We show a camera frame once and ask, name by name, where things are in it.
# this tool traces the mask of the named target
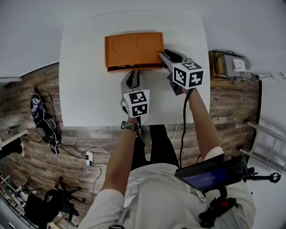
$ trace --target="white tabletop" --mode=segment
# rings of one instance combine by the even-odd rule
[[[165,48],[184,53],[205,68],[198,90],[209,110],[209,59],[201,18],[155,11],[119,12],[64,27],[59,64],[64,126],[120,126],[126,120],[120,107],[120,83],[128,72],[107,72],[104,37],[135,32],[163,32]],[[175,96],[167,76],[165,69],[143,71],[146,89],[150,89],[150,110],[142,117],[142,125],[183,123],[185,95]],[[193,122],[189,109],[186,121]]]

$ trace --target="black pants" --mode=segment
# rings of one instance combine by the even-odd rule
[[[131,170],[141,166],[167,163],[176,165],[179,168],[173,145],[167,136],[167,131],[164,125],[150,126],[150,134],[152,140],[151,159],[147,161],[145,158],[145,143],[140,137],[137,137],[134,145],[133,160]]]

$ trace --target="power strip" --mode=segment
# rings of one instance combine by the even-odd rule
[[[86,152],[86,155],[88,156],[88,160],[86,160],[86,164],[87,164],[87,165],[90,165],[89,162],[90,162],[90,161],[93,162],[93,153],[87,151],[87,152]]]

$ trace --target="floor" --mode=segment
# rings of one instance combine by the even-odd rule
[[[30,97],[34,93],[34,86],[49,92],[54,101],[55,112],[60,122],[63,144],[75,146],[82,153],[90,148],[102,147],[107,152],[112,152],[120,135],[120,127],[64,127],[59,98],[59,65],[55,64],[35,71],[23,77],[22,82],[8,84],[0,90],[0,130],[5,132],[8,127],[17,125],[17,128],[28,128],[29,136],[40,141],[34,123],[30,118]],[[43,91],[40,94],[49,100]],[[245,119],[255,121],[258,103],[258,84],[245,86],[215,86],[210,89],[210,115],[219,132],[224,152],[228,156],[237,155],[238,145],[248,147],[253,135],[251,127],[244,123]],[[176,125],[167,125],[170,139]],[[181,147],[182,125],[178,126],[173,146],[177,156]],[[146,158],[150,158],[151,141],[148,127],[143,127],[143,138],[146,143]],[[58,178],[63,177],[63,182],[70,189],[78,186],[81,191],[75,193],[78,198],[85,198],[86,203],[77,203],[76,209],[80,213],[77,223],[87,213],[92,203],[93,184],[99,175],[99,169],[86,165],[84,159],[70,156],[63,150],[59,155],[53,155],[47,144],[32,141],[24,136],[25,157],[19,154],[10,154],[0,160],[0,169],[11,176],[16,184],[24,184],[31,175],[33,187],[43,187],[43,194],[53,189]],[[199,155],[198,143],[194,125],[188,124],[184,138],[182,154],[183,166],[194,164]],[[70,153],[80,156],[71,147],[64,147]],[[109,156],[101,149],[94,150],[93,162],[107,163]],[[102,175],[94,186],[94,197],[98,194],[105,178],[105,165],[102,165]]]

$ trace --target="orange box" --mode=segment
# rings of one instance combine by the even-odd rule
[[[105,37],[105,65],[108,72],[162,68],[163,33],[120,34]]]

